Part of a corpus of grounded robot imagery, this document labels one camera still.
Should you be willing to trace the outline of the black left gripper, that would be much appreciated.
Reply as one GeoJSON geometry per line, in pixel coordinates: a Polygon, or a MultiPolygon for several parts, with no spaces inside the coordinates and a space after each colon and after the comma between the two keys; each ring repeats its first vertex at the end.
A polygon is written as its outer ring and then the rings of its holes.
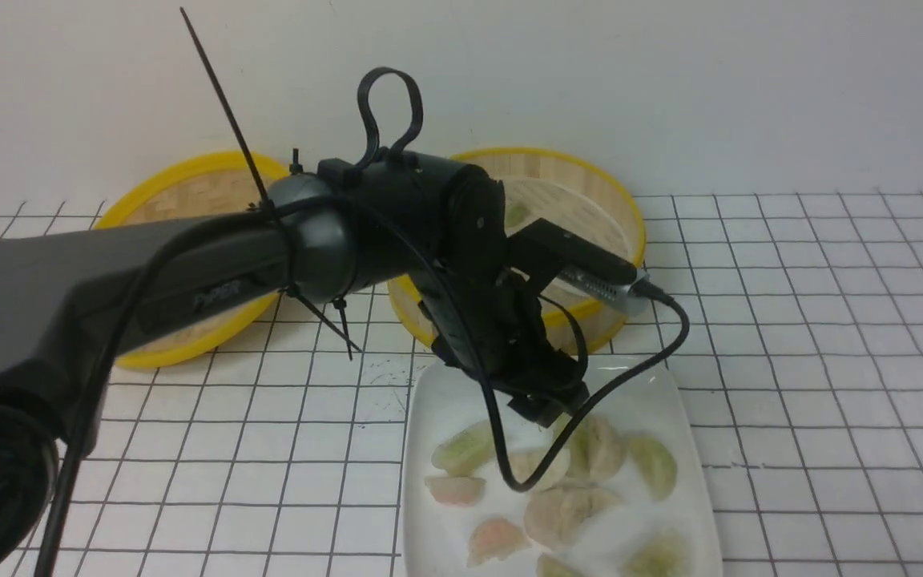
{"type": "Polygon", "coordinates": [[[431,275],[419,272],[413,283],[422,315],[435,326],[431,348],[440,361],[475,381],[481,362],[490,388],[506,395],[514,413],[543,428],[586,402],[586,362],[550,343],[541,303],[516,273],[489,284],[452,273],[441,277],[461,307],[474,344],[464,337],[446,293],[431,275]]]}

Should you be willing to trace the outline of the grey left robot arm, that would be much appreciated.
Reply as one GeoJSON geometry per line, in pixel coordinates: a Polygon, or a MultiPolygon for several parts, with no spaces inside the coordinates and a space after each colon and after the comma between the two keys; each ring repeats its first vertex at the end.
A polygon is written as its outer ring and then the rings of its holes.
{"type": "Polygon", "coordinates": [[[510,256],[503,186],[483,168],[380,147],[320,162],[219,218],[0,240],[0,562],[56,487],[56,442],[98,437],[117,357],[279,291],[312,305],[407,275],[452,368],[542,425],[587,399],[586,366],[546,337],[538,295],[562,267],[510,256]]]}

